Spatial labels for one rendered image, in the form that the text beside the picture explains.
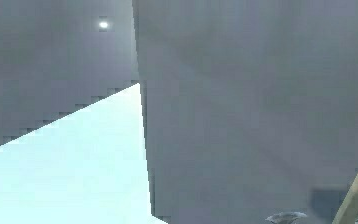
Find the grey rounded object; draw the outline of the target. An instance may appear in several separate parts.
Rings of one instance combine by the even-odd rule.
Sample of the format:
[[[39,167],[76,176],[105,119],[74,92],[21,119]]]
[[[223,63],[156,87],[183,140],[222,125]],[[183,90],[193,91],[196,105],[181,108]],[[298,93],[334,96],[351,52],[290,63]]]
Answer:
[[[272,224],[292,224],[300,218],[306,218],[307,214],[303,212],[281,212],[266,218],[266,221]]]

